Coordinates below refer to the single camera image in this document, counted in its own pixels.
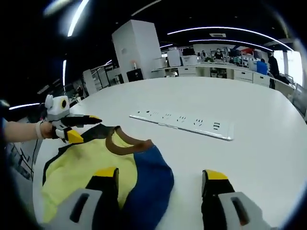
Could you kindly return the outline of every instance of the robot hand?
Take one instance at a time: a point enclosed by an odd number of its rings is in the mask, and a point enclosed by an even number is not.
[[[54,98],[52,95],[47,95],[45,108],[47,109],[47,121],[53,125],[53,138],[61,138],[69,143],[83,142],[81,135],[71,127],[83,127],[102,122],[96,116],[71,114],[67,96]]]

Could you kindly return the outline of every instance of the black ceiling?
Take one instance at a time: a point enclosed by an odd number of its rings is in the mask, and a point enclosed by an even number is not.
[[[270,41],[254,34],[222,29],[167,35],[200,26],[239,27],[276,39],[286,38],[274,13],[260,1],[244,4],[240,1],[162,0],[131,16],[152,1],[89,0],[71,37],[66,35],[80,0],[71,1],[48,18],[42,17],[42,11],[51,1],[13,3],[8,8],[10,18],[6,27],[10,76],[5,80],[6,90],[1,97],[11,105],[43,100],[36,92],[62,77],[64,59],[67,59],[66,82],[79,78],[86,69],[115,60],[111,35],[130,19],[153,22],[161,45],[191,45],[189,40],[210,39],[212,32],[226,33],[226,39],[258,45]]]

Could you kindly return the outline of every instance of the human arm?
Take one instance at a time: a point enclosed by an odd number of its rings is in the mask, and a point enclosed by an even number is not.
[[[7,142],[22,142],[38,139],[36,123],[7,122],[4,126],[4,137]],[[43,138],[52,138],[52,125],[49,122],[40,124]]]

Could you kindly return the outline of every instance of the chair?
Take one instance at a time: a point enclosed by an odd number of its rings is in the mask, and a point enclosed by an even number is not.
[[[289,95],[288,99],[295,106],[295,108],[297,108],[304,120],[307,121],[307,89],[304,89],[301,85],[296,84],[294,93]]]

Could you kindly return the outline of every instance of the white cabinet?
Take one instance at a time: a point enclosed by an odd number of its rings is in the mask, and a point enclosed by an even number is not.
[[[253,73],[241,70],[234,70],[234,79],[253,83]]]
[[[265,87],[270,87],[270,78],[268,76],[262,75],[262,74],[257,74],[254,73],[253,76],[253,83],[262,85]]]
[[[178,68],[179,76],[196,76],[196,67]]]

